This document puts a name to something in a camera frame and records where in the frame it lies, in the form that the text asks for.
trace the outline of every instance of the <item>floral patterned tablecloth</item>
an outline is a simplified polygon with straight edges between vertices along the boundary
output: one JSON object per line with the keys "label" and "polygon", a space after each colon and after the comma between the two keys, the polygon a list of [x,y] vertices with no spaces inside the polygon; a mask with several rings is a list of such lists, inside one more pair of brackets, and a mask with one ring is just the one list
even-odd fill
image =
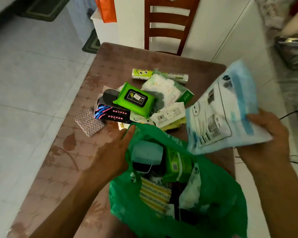
{"label": "floral patterned tablecloth", "polygon": [[[98,148],[116,136],[116,122],[107,122],[103,129],[88,137],[74,119],[86,109],[94,108],[99,94],[106,86],[116,89],[128,81],[140,88],[143,81],[131,79],[133,68],[159,68],[164,72],[188,74],[186,87],[195,95],[188,106],[195,103],[226,69],[222,64],[103,43],[12,224],[8,238],[27,238],[72,189],[81,172],[90,166]],[[185,126],[170,134],[187,140]],[[235,176],[231,148],[207,157]],[[107,184],[98,194],[76,238],[135,237],[125,224],[111,215],[108,190]]]}

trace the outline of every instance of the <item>chair backrest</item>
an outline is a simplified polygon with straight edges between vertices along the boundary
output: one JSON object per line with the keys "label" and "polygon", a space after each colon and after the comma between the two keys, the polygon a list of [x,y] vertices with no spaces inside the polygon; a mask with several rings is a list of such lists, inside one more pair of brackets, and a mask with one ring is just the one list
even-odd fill
{"label": "chair backrest", "polygon": [[[176,55],[181,56],[199,2],[200,0],[145,0],[145,49],[149,50],[150,37],[177,38],[181,41]],[[188,16],[184,16],[163,12],[152,13],[150,12],[150,6],[184,8],[190,10],[190,14]],[[178,24],[185,26],[185,28],[184,31],[171,28],[150,28],[151,22]]]}

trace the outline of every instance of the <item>forearm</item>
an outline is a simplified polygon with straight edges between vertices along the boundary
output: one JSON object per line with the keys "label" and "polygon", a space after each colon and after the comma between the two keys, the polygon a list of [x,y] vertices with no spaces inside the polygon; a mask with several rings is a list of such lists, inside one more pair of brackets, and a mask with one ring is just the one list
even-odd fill
{"label": "forearm", "polygon": [[291,164],[251,172],[270,236],[298,237],[298,177]]}
{"label": "forearm", "polygon": [[30,238],[73,237],[99,191],[112,179],[104,170],[87,170],[72,191]]}

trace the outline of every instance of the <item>green rug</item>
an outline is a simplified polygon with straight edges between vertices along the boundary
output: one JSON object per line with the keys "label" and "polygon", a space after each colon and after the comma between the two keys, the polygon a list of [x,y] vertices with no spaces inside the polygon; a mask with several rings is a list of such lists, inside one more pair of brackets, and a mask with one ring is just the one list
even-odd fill
{"label": "green rug", "polygon": [[30,0],[22,3],[20,16],[42,21],[54,21],[69,0]]}
{"label": "green rug", "polygon": [[100,42],[96,34],[96,30],[94,29],[91,32],[90,37],[88,38],[87,42],[85,43],[82,50],[87,53],[94,53],[96,54],[98,52],[98,49],[100,48]]}

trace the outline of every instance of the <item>wet wipes package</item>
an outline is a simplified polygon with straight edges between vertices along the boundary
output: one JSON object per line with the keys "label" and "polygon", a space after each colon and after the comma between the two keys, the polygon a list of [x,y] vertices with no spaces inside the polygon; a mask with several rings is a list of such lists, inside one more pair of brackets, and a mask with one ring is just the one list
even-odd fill
{"label": "wet wipes package", "polygon": [[271,140],[265,129],[247,120],[250,113],[258,113],[256,86],[243,62],[237,61],[186,109],[188,151],[198,155]]}

